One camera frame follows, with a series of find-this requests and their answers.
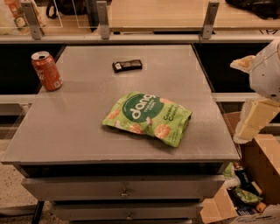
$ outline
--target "can top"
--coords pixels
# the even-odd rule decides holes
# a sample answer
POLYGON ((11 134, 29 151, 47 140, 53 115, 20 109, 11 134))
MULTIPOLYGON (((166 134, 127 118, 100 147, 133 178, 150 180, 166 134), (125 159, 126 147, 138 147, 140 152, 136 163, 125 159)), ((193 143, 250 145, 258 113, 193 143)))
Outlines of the can top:
POLYGON ((49 52, 35 52, 31 58, 33 60, 44 60, 45 58, 49 57, 50 53, 49 52))

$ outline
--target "drawer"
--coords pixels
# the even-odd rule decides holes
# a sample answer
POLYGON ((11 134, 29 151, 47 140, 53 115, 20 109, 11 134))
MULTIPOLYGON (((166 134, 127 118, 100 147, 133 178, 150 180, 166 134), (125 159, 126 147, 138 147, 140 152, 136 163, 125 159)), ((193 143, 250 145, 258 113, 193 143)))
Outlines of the drawer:
POLYGON ((137 200, 212 198, 222 175, 26 178, 22 185, 38 200, 137 200))
POLYGON ((202 203, 114 203, 55 205, 53 212, 68 221, 136 221, 152 219, 194 219, 202 203))

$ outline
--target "metal post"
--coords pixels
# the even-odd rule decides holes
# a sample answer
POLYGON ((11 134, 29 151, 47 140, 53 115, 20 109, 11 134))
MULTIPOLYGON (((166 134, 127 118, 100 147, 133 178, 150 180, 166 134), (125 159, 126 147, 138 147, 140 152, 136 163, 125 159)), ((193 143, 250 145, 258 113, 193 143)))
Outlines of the metal post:
POLYGON ((201 37, 203 39, 210 39, 212 36, 213 26, 219 8, 219 1, 210 0, 208 3, 207 13, 205 16, 201 37))
POLYGON ((109 20, 107 12, 107 2, 106 1, 97 1, 97 11, 99 17, 99 25, 101 29, 102 39, 109 39, 110 29, 109 29, 109 20))
POLYGON ((32 2, 30 0, 22 0, 21 5, 24 10, 25 17, 31 30, 31 35, 34 39, 42 39, 43 32, 40 29, 39 22, 33 9, 32 2))

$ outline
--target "snack package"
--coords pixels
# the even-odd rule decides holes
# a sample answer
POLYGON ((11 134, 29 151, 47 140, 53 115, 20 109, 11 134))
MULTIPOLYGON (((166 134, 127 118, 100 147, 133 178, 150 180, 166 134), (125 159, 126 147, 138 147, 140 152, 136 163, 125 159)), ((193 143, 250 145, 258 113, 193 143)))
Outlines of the snack package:
POLYGON ((176 102, 131 92, 118 100, 102 124, 157 137, 170 146, 178 147, 191 114, 192 111, 176 102))

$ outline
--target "wooden tabletop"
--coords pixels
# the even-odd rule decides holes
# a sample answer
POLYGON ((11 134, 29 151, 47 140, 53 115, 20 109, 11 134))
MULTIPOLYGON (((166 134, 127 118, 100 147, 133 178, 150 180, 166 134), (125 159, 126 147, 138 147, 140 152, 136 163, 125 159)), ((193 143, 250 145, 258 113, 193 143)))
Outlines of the wooden tabletop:
MULTIPOLYGON (((199 31, 209 0, 113 0, 108 11, 112 32, 199 31)), ((215 30, 278 29, 280 19, 260 19, 220 0, 215 30)))

